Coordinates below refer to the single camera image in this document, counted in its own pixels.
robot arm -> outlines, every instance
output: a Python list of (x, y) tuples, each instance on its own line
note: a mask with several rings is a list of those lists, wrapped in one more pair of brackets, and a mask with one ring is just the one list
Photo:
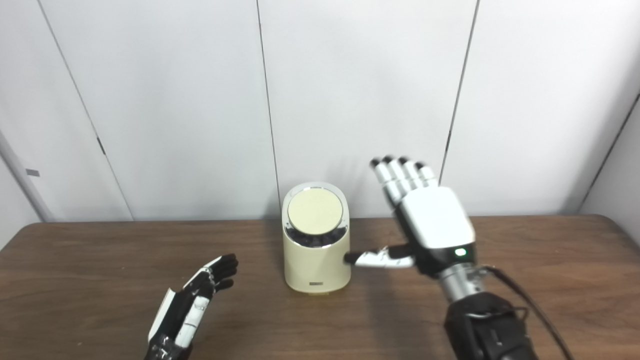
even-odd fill
[(228, 279), (237, 272), (236, 255), (229, 254), (204, 265), (177, 293), (169, 289), (149, 331), (145, 360), (186, 360), (191, 340), (204, 312), (221, 290), (233, 286)]
[[(436, 279), (449, 301), (444, 326), (459, 360), (538, 360), (524, 319), (518, 315), (523, 308), (485, 291), (484, 275), (505, 275), (494, 268), (476, 267), (474, 228), (454, 192), (439, 186), (422, 163), (386, 156), (373, 159), (371, 166), (408, 243), (348, 253), (345, 262), (383, 268), (416, 266), (421, 274)], [(525, 299), (532, 304), (531, 298)], [(547, 325), (541, 310), (533, 308)], [(550, 323), (547, 327), (555, 332)], [(558, 344), (572, 359), (564, 343)]]

white wall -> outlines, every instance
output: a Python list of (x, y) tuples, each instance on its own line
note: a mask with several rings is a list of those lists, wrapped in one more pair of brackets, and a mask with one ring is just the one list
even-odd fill
[(130, 220), (36, 1), (0, 1), (0, 49), (0, 151), (45, 219)]
[(0, 157), (0, 249), (24, 226), (40, 219)]
[(474, 0), (261, 0), (280, 195), (338, 186), (354, 217), (389, 216), (369, 168), (440, 171)]
[(42, 4), (107, 153), (38, 2), (0, 3), (0, 152), (49, 220), (271, 217), (304, 181), (387, 216), (388, 153), (473, 215), (573, 213), (640, 88), (635, 0), (480, 2), (451, 132), (474, 0)]
[(42, 3), (135, 220), (277, 216), (254, 0)]
[(444, 166), (471, 214), (574, 213), (640, 88), (640, 2), (481, 1)]
[(605, 215), (640, 243), (640, 106), (636, 105), (581, 213)]

cream-colored container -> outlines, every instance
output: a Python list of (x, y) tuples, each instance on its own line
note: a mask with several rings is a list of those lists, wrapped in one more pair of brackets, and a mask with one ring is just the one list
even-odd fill
[(284, 275), (303, 293), (328, 293), (351, 279), (349, 209), (344, 194), (327, 183), (304, 183), (287, 193), (282, 206)]

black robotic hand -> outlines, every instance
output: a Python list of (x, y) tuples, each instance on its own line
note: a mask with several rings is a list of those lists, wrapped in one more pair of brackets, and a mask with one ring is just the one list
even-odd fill
[(196, 272), (177, 293), (169, 289), (149, 331), (145, 360), (186, 360), (213, 295), (233, 286), (237, 272), (235, 254), (220, 256)]

white robotic hand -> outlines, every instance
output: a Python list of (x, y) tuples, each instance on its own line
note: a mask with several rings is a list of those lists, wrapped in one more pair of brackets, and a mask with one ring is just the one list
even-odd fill
[(149, 331), (145, 360), (186, 360), (213, 295), (233, 286), (237, 272), (235, 254), (220, 256), (196, 272), (177, 293), (169, 289)]
[(373, 159), (371, 167), (408, 244), (348, 253), (345, 262), (385, 268), (415, 265), (432, 278), (457, 263), (475, 263), (474, 228), (457, 196), (439, 186), (428, 166), (385, 156)]

